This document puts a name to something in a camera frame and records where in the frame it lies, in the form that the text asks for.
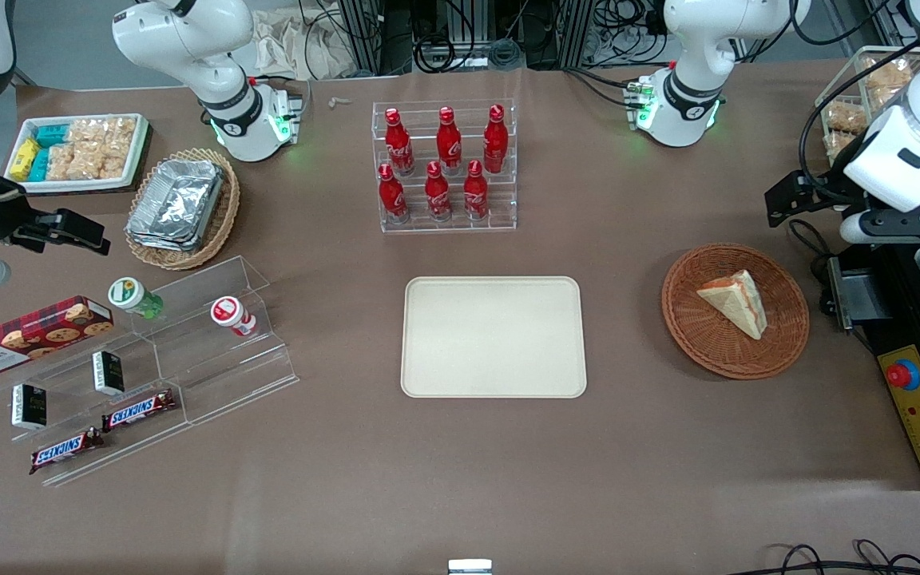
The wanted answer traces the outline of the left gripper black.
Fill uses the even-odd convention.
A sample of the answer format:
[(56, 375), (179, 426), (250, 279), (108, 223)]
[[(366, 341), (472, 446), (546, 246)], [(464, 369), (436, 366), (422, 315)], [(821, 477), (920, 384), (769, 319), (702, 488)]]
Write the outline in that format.
[(779, 227), (805, 212), (859, 207), (859, 186), (843, 173), (804, 175), (799, 169), (789, 172), (764, 193), (767, 225)]

